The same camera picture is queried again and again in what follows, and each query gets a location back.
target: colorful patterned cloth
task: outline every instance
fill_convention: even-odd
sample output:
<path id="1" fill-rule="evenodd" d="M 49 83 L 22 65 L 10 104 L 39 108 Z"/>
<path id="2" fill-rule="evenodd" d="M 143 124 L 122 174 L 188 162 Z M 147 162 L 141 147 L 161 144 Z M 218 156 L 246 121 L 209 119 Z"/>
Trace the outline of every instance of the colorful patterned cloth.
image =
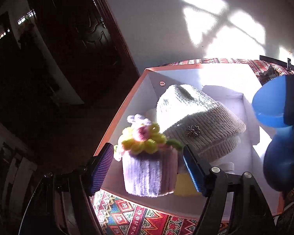
<path id="1" fill-rule="evenodd" d="M 269 63 L 261 60 L 248 60 L 248 59 L 229 59 L 229 58 L 203 58 L 203 59 L 192 59 L 180 62 L 167 63 L 162 66 L 173 66 L 181 64 L 199 64 L 199 63 L 246 63 L 253 70 L 257 78 L 259 73 L 268 70 L 269 66 L 272 65 L 274 69 L 278 71 L 280 75 L 294 74 L 294 71 L 288 72 L 286 68 L 276 65 L 275 63 Z"/>
<path id="2" fill-rule="evenodd" d="M 192 235 L 198 223 L 141 207 L 104 190 L 96 192 L 91 203 L 107 235 Z M 219 235 L 227 227 L 228 223 L 221 223 Z"/>

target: door frame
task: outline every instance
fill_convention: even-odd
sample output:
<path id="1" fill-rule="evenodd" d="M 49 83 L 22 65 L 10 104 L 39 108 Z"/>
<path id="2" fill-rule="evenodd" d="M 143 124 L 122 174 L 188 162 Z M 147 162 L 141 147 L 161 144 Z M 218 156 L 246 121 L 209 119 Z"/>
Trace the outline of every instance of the door frame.
<path id="1" fill-rule="evenodd" d="M 109 9 L 106 0 L 94 0 L 96 7 L 103 18 L 103 21 L 110 33 L 110 36 L 115 43 L 116 49 L 120 54 L 124 66 L 130 67 L 133 72 L 136 72 L 137 76 L 139 75 L 138 70 L 135 66 L 133 58 L 129 52 L 129 48 L 122 36 L 122 33 L 114 20 L 112 13 Z"/>

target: yellow object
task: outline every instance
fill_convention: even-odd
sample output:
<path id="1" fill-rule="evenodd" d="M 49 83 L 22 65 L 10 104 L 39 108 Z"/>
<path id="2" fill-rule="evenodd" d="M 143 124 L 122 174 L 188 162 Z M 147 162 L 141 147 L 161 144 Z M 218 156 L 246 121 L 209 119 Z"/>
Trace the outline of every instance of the yellow object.
<path id="1" fill-rule="evenodd" d="M 123 130 L 122 146 L 124 150 L 130 150 L 134 155 L 140 154 L 142 151 L 146 151 L 149 154 L 153 154 L 158 151 L 158 144 L 164 144 L 167 140 L 164 134 L 159 133 L 159 125 L 153 123 L 149 128 L 150 137 L 146 141 L 137 141 L 132 138 L 132 127 L 127 127 Z"/>
<path id="2" fill-rule="evenodd" d="M 194 186 L 189 173 L 177 174 L 174 194 L 177 196 L 201 195 Z"/>

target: white knitted beanie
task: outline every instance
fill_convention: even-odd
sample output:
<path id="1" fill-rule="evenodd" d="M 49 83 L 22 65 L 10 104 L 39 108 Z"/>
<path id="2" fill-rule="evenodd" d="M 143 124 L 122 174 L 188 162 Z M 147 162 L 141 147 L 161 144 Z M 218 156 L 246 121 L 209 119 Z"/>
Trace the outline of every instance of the white knitted beanie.
<path id="1" fill-rule="evenodd" d="M 161 133 L 192 144 L 208 162 L 229 154 L 246 129 L 222 103 L 190 85 L 168 87 L 157 103 L 157 123 Z"/>

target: metal screw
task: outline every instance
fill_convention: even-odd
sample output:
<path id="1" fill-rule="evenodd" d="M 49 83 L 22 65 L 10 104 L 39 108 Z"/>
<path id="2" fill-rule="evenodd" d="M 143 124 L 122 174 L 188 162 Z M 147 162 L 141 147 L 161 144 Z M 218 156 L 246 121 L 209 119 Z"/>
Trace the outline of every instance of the metal screw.
<path id="1" fill-rule="evenodd" d="M 211 171 L 214 172 L 214 173 L 219 173 L 220 169 L 218 167 L 212 167 Z"/>
<path id="2" fill-rule="evenodd" d="M 250 172 L 245 172 L 244 176 L 247 177 L 248 179 L 250 179 L 252 177 Z"/>
<path id="3" fill-rule="evenodd" d="M 45 178 L 51 178 L 52 175 L 53 175 L 52 172 L 49 172 L 49 173 L 45 174 Z"/>

